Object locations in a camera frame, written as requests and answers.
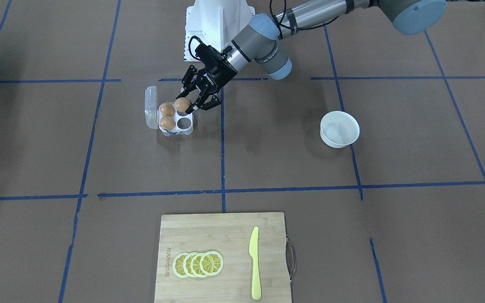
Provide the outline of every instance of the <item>knife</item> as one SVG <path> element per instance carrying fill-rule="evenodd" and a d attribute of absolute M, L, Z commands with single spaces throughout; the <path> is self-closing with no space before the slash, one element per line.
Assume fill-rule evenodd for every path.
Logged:
<path fill-rule="evenodd" d="M 258 261 L 258 235 L 259 227 L 255 226 L 250 236 L 250 246 L 248 247 L 248 253 L 254 260 L 254 266 L 252 269 L 252 298 L 254 300 L 261 299 L 261 280 L 259 278 L 259 261 Z"/>

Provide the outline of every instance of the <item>blue joint cap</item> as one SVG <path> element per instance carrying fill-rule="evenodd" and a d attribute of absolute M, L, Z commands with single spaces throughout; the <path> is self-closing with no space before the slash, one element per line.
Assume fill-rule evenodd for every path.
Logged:
<path fill-rule="evenodd" d="M 271 76 L 274 80 L 282 80 L 283 78 L 287 77 L 289 73 L 291 73 L 291 68 L 293 64 L 291 63 L 291 59 L 287 58 L 287 62 L 277 71 L 272 74 L 267 74 Z"/>
<path fill-rule="evenodd" d="M 446 11 L 446 0 L 421 0 L 401 12 L 394 27 L 405 35 L 414 35 L 437 23 Z"/>
<path fill-rule="evenodd" d="M 280 35 L 278 27 L 275 25 L 271 17 L 265 13 L 258 13 L 248 23 L 254 31 L 260 33 L 262 36 L 270 40 L 276 40 Z"/>

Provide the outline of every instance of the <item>cutting board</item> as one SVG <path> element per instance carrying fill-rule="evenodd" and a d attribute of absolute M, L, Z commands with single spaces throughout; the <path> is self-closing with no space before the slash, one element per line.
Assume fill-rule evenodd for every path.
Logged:
<path fill-rule="evenodd" d="M 248 244 L 259 226 L 260 303 L 291 303 L 285 261 L 283 213 L 163 215 L 156 272 L 155 303 L 251 303 L 252 257 Z M 217 276 L 181 279 L 173 274 L 179 253 L 218 251 L 224 268 Z"/>

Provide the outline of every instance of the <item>egg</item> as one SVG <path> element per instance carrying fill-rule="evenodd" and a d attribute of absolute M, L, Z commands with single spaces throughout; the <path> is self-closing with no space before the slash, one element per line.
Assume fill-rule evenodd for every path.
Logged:
<path fill-rule="evenodd" d="M 190 107 L 190 99 L 189 98 L 178 98 L 175 100 L 175 109 L 180 112 L 185 112 Z"/>
<path fill-rule="evenodd" d="M 175 120 L 172 117 L 162 117 L 160 119 L 160 126 L 167 130 L 172 130 L 175 128 Z"/>
<path fill-rule="evenodd" d="M 160 113 L 164 117 L 173 117 L 175 115 L 175 109 L 173 108 L 173 105 L 169 103 L 163 103 L 160 105 Z"/>

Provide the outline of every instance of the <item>sliced lemon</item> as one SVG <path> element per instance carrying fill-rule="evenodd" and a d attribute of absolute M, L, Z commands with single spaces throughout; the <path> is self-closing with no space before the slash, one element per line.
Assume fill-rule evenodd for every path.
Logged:
<path fill-rule="evenodd" d="M 203 254 L 200 269 L 207 276 L 216 276 L 224 267 L 224 258 L 217 251 L 208 251 Z"/>
<path fill-rule="evenodd" d="M 198 254 L 197 252 L 192 252 L 192 253 L 189 253 L 186 257 L 184 257 L 183 270 L 184 270 L 184 273 L 187 274 L 187 276 L 189 276 L 190 278 L 196 278 L 196 275 L 192 274 L 192 268 L 191 268 L 190 262 L 192 261 L 192 258 L 197 254 Z"/>
<path fill-rule="evenodd" d="M 203 255 L 204 253 L 198 253 L 192 257 L 192 260 L 190 261 L 190 270 L 192 274 L 194 274 L 194 276 L 198 276 L 199 278 L 205 278 L 207 276 L 200 268 L 200 262 Z"/>
<path fill-rule="evenodd" d="M 182 252 L 179 253 L 175 259 L 173 259 L 173 265 L 171 268 L 173 268 L 173 273 L 175 276 L 178 276 L 179 278 L 188 278 L 188 275 L 184 272 L 184 257 L 187 255 L 187 252 Z"/>

